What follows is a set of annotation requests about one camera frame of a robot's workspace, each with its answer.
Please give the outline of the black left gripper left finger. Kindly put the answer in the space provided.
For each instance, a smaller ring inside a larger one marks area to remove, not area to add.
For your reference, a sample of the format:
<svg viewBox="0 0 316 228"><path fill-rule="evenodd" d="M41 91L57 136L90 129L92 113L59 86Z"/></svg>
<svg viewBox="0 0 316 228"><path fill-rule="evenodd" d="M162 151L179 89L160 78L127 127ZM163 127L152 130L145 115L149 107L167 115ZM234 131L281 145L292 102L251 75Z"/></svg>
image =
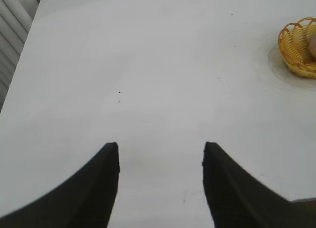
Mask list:
<svg viewBox="0 0 316 228"><path fill-rule="evenodd" d="M106 228L119 182L119 147L106 143L73 176L0 219L2 228Z"/></svg>

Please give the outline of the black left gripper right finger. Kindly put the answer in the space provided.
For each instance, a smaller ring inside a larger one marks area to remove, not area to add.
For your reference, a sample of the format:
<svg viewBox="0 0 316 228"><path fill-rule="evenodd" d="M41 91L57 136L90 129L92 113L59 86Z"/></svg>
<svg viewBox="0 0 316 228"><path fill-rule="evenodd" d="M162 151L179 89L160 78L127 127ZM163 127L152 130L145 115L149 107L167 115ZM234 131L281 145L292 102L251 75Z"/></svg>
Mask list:
<svg viewBox="0 0 316 228"><path fill-rule="evenodd" d="M316 201L288 201L256 180L217 143L206 142L203 187L216 228L314 228Z"/></svg>

